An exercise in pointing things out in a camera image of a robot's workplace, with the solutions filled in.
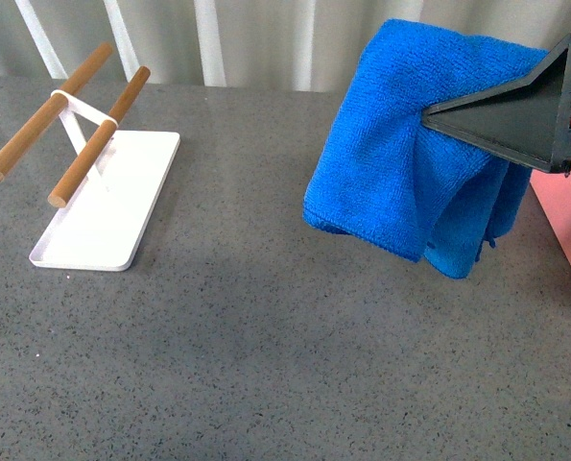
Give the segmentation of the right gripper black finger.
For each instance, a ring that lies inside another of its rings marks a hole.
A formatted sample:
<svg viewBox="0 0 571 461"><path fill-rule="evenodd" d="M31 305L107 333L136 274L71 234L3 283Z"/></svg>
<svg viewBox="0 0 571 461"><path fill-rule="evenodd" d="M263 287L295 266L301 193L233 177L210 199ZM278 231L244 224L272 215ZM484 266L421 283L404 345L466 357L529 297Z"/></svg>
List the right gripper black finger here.
<svg viewBox="0 0 571 461"><path fill-rule="evenodd" d="M565 38L526 76L430 106L422 124L500 158L558 174L551 166Z"/></svg>

